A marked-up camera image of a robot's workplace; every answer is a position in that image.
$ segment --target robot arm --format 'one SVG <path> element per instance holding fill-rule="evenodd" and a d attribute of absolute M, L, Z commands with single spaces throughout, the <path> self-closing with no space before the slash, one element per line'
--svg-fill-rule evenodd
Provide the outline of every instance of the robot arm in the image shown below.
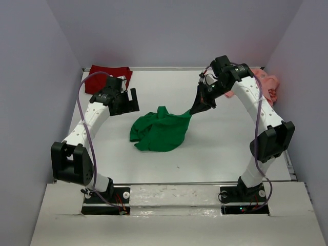
<path fill-rule="evenodd" d="M 258 166 L 265 174 L 276 157 L 288 148 L 295 127 L 284 122 L 268 101 L 259 99 L 259 88 L 253 72 L 246 64 L 233 65 L 226 56 L 216 58 L 210 65 L 215 77 L 199 75 L 195 102 L 191 114 L 215 108 L 215 99 L 232 90 L 243 103 L 254 123 L 257 121 L 259 100 L 262 101 L 258 129 Z M 240 176 L 235 196 L 240 198 L 253 196 L 258 191 L 263 175 L 255 165 L 254 141 L 250 143 L 252 156 L 246 171 Z"/>
<path fill-rule="evenodd" d="M 96 174 L 94 185 L 94 165 L 88 153 L 89 139 L 84 124 L 87 124 L 91 140 L 109 116 L 139 111 L 136 90 L 131 89 L 132 100 L 122 87 L 125 77 L 107 77 L 106 86 L 94 94 L 84 114 L 73 131 L 62 141 L 51 147 L 53 176 L 55 179 L 72 182 L 106 193 L 111 197 L 113 180 Z"/>

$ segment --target purple cable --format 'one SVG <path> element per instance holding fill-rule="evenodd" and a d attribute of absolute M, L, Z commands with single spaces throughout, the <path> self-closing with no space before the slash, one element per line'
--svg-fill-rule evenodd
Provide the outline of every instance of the purple cable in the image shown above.
<path fill-rule="evenodd" d="M 89 132 L 89 128 L 85 122 L 85 118 L 84 118 L 84 115 L 83 115 L 83 111 L 82 111 L 82 107 L 81 107 L 81 103 L 80 103 L 80 98 L 79 98 L 79 93 L 80 93 L 80 89 L 82 87 L 82 85 L 88 80 L 90 79 L 91 77 L 93 77 L 94 75 L 97 75 L 97 74 L 105 74 L 107 76 L 110 76 L 108 73 L 106 72 L 95 72 L 93 74 L 90 74 L 89 76 L 87 76 L 85 79 L 82 80 L 79 88 L 78 88 L 78 92 L 77 92 L 77 107 L 78 107 L 78 110 L 80 112 L 80 116 L 81 116 L 81 120 L 82 120 L 82 123 L 83 123 L 83 126 L 84 126 L 84 129 L 86 130 L 86 134 L 87 134 L 87 138 L 88 138 L 88 142 L 89 142 L 89 145 L 90 145 L 90 150 L 91 150 L 91 154 L 92 154 L 92 159 L 93 159 L 93 169 L 94 169 L 94 173 L 93 173 L 93 190 L 94 192 L 99 196 L 99 198 L 107 203 L 108 205 L 112 206 L 112 207 L 116 207 L 116 208 L 121 208 L 120 206 L 117 206 L 117 205 L 114 205 L 108 201 L 106 201 L 106 199 L 103 198 L 102 195 L 100 195 L 100 193 L 96 190 L 95 186 L 96 186 L 96 181 L 97 181 L 97 162 L 96 162 L 96 155 L 95 155 L 95 152 L 94 152 L 94 148 L 93 148 L 93 144 L 92 144 L 92 139 L 91 139 L 91 135 L 90 135 L 90 132 Z"/>
<path fill-rule="evenodd" d="M 262 90 L 262 84 L 261 84 L 261 81 L 260 79 L 254 75 L 257 83 L 258 83 L 258 88 L 259 88 L 259 91 L 260 91 L 260 95 L 259 95 L 259 101 L 258 101 L 258 110 L 257 110 L 257 116 L 256 116 L 256 122 L 255 122 L 255 137 L 254 137 L 254 159 L 255 159 L 255 166 L 257 168 L 257 170 L 259 171 L 259 173 L 263 176 L 263 178 L 265 178 L 269 185 L 270 185 L 270 193 L 266 199 L 266 201 L 261 205 L 259 206 L 258 208 L 254 209 L 254 210 L 251 210 L 251 212 L 254 212 L 256 210 L 259 210 L 261 208 L 263 208 L 265 205 L 268 204 L 270 198 L 271 198 L 271 195 L 272 195 L 272 183 L 271 183 L 271 180 L 269 180 L 265 173 L 262 171 L 262 169 L 260 168 L 260 166 L 258 165 L 258 160 L 257 160 L 257 157 L 258 157 L 258 139 L 257 139 L 257 136 L 258 136 L 258 128 L 259 128 L 259 125 L 260 125 L 260 116 L 261 116 L 261 108 L 262 108 L 262 96 L 263 96 L 263 90 Z"/>

